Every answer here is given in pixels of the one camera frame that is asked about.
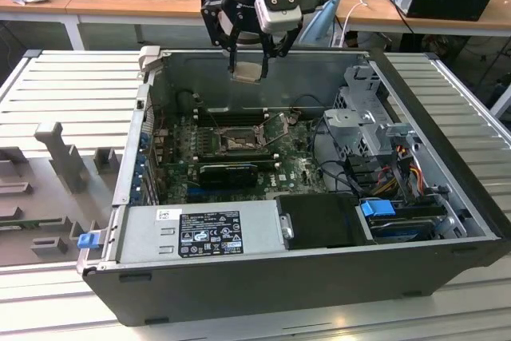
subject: connector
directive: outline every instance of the connector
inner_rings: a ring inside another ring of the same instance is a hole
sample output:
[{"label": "connector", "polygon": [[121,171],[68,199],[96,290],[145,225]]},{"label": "connector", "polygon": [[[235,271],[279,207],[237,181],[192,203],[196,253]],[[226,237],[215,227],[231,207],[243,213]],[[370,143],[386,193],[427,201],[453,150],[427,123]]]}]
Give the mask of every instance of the connector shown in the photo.
[{"label": "connector", "polygon": [[390,200],[367,200],[360,205],[365,217],[395,216]]}]

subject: blue tab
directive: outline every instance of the blue tab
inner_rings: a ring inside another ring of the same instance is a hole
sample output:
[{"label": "blue tab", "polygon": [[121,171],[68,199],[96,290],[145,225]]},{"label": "blue tab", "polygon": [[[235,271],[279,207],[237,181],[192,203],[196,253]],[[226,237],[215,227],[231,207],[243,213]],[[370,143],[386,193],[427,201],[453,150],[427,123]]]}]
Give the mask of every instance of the blue tab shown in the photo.
[{"label": "blue tab", "polygon": [[99,248],[99,233],[83,233],[78,237],[79,249]]},{"label": "blue tab", "polygon": [[396,211],[390,200],[366,200],[360,205],[365,217],[395,216]]}]

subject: floor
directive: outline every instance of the floor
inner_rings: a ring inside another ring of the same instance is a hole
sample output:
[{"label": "floor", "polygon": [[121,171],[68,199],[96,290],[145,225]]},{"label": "floor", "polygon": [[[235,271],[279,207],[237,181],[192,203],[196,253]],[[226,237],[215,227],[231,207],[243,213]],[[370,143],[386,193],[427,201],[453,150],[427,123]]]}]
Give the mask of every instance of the floor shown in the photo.
[{"label": "floor", "polygon": [[[4,22],[0,25],[0,84],[6,79],[10,68],[14,68],[26,49],[70,50],[71,45],[64,26],[48,22]],[[202,26],[144,26],[144,37],[148,44],[165,48],[208,48],[210,41]],[[91,50],[138,50],[133,26],[94,25],[81,26],[84,40]],[[388,34],[392,48],[399,47],[399,34]],[[325,45],[330,38],[325,38]],[[489,63],[506,38],[471,38],[452,63],[451,69],[471,89],[480,81]],[[383,46],[384,41],[376,34],[360,33],[361,47]],[[491,69],[477,95],[485,101],[493,92],[496,80],[509,72],[511,58],[500,56]]]}]

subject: power supply label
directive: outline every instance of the power supply label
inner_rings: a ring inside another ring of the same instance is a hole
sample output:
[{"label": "power supply label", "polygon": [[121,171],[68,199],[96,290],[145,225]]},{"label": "power supply label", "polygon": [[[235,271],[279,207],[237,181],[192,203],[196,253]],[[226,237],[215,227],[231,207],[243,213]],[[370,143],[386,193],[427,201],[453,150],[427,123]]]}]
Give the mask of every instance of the power supply label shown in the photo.
[{"label": "power supply label", "polygon": [[240,211],[180,215],[178,248],[181,257],[243,253]]}]

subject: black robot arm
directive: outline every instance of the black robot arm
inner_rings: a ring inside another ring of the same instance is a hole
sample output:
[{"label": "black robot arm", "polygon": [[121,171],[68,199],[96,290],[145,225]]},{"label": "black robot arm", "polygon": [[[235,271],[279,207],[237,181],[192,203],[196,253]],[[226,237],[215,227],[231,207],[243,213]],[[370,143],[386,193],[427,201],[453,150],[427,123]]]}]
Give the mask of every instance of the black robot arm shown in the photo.
[{"label": "black robot arm", "polygon": [[[303,15],[314,12],[326,1],[203,0],[201,13],[212,44],[228,52],[230,73],[236,75],[239,44],[261,44],[263,62],[260,79],[267,76],[270,58],[287,55],[302,29]],[[284,33],[284,36],[275,42],[273,33]]]}]

